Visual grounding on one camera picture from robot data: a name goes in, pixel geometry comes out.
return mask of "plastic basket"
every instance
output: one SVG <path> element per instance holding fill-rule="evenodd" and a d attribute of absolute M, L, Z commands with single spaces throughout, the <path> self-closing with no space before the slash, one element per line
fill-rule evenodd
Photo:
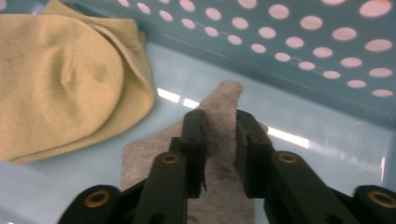
<path fill-rule="evenodd" d="M 44 0 L 0 0 L 38 14 Z M 54 223 L 83 189 L 120 183 L 122 148 L 173 124 L 219 82 L 330 187 L 396 190 L 396 21 L 392 1 L 79 0 L 91 16 L 133 18 L 147 34 L 157 104 L 130 131 L 13 167 L 0 163 L 0 221 Z M 262 202 L 257 221 L 265 223 Z"/>

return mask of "laundry basket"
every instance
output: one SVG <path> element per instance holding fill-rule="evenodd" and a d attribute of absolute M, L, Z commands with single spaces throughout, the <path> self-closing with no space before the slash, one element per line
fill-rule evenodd
<path fill-rule="evenodd" d="M 396 190 L 393 1 L 65 2 L 90 16 L 137 20 L 157 103 L 102 143 L 20 166 L 1 162 L 0 223 L 55 223 L 82 190 L 118 186 L 123 147 L 180 120 L 222 80 L 240 82 L 238 108 L 328 186 L 349 195 L 359 185 Z M 39 14 L 46 4 L 0 0 L 0 12 Z M 257 223 L 266 223 L 256 204 Z"/>

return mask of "gray cloth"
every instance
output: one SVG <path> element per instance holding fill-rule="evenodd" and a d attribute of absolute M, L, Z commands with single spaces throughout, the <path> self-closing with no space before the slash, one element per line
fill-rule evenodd
<path fill-rule="evenodd" d="M 254 201 L 247 199 L 234 168 L 236 105 L 242 86 L 226 81 L 206 97 L 197 109 L 206 114 L 205 140 L 207 191 L 188 202 L 189 224 L 252 224 Z M 155 156 L 169 149 L 171 138 L 180 137 L 182 121 L 161 133 L 133 143 L 123 151 L 121 189 L 146 178 Z"/>

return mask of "fabric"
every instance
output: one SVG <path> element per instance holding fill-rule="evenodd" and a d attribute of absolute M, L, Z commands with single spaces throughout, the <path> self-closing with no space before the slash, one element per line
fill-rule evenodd
<path fill-rule="evenodd" d="M 222 82 L 197 107 L 206 113 L 205 140 L 209 152 L 205 166 L 207 191 L 203 191 L 199 199 L 189 200 L 188 223 L 254 223 L 254 201 L 246 198 L 233 168 L 236 105 L 241 92 L 239 83 Z M 154 157 L 169 149 L 171 138 L 180 137 L 181 128 L 182 121 L 124 149 L 122 190 L 147 178 Z"/>
<path fill-rule="evenodd" d="M 0 161 L 20 164 L 100 142 L 154 103 L 133 20 L 86 17 L 57 0 L 44 14 L 0 15 Z"/>

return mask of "brass screw insert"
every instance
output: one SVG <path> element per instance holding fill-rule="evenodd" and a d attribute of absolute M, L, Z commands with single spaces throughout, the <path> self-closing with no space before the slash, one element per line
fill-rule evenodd
<path fill-rule="evenodd" d="M 371 201 L 386 208 L 396 208 L 396 199 L 379 190 L 373 190 L 367 194 Z"/>
<path fill-rule="evenodd" d="M 165 156 L 163 156 L 162 161 L 163 161 L 163 163 L 166 163 L 166 164 L 177 163 L 178 162 L 178 155 L 175 155 L 175 154 L 165 155 Z"/>
<path fill-rule="evenodd" d="M 85 206 L 90 208 L 95 208 L 102 206 L 103 204 L 107 203 L 110 200 L 110 193 L 107 190 L 99 189 L 96 192 L 88 195 L 85 198 Z"/>
<path fill-rule="evenodd" d="M 291 153 L 282 153 L 279 155 L 279 160 L 285 163 L 295 163 L 297 162 L 297 158 Z"/>

